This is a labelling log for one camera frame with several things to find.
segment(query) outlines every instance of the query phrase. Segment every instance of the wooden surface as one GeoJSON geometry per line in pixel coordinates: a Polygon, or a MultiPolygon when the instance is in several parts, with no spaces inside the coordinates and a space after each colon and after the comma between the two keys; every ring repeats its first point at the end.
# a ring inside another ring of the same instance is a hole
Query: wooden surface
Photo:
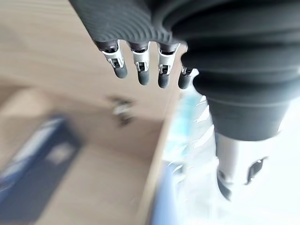
{"type": "Polygon", "coordinates": [[[0,149],[1,168],[49,114],[67,115],[85,143],[36,224],[133,224],[162,122],[136,117],[120,127],[105,108],[37,89],[15,89],[0,107],[0,144],[5,144],[0,149]]]}
{"type": "Polygon", "coordinates": [[[145,223],[162,150],[178,99],[178,50],[169,86],[157,83],[158,52],[150,45],[150,83],[137,80],[122,42],[128,77],[119,79],[94,46],[67,0],[0,1],[0,79],[38,88],[86,140],[39,225],[145,223]],[[110,97],[134,102],[135,120],[120,128],[110,97]]]}
{"type": "Polygon", "coordinates": [[[181,46],[168,88],[158,86],[158,50],[150,46],[150,84],[137,80],[132,53],[123,42],[128,77],[119,79],[95,47],[67,0],[0,1],[0,77],[34,85],[93,105],[110,107],[110,96],[136,102],[144,118],[163,120],[179,91],[181,46]]]}

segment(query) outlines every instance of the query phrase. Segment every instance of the robotic hand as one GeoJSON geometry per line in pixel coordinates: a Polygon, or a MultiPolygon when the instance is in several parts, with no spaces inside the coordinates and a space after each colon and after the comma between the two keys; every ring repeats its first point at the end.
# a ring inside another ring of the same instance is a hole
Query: robotic hand
{"type": "Polygon", "coordinates": [[[179,87],[192,68],[214,123],[218,185],[230,199],[263,167],[291,99],[300,95],[300,0],[69,0],[119,78],[119,39],[133,52],[139,81],[149,80],[148,43],[159,52],[159,86],[168,84],[178,43],[179,87]]]}

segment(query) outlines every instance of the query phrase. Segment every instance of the small metal object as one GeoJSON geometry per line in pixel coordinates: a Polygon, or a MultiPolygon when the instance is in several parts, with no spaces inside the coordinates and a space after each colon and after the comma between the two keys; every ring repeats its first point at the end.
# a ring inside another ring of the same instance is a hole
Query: small metal object
{"type": "Polygon", "coordinates": [[[132,102],[121,98],[115,99],[113,114],[119,118],[120,125],[128,125],[134,118],[131,113],[132,102]]]}

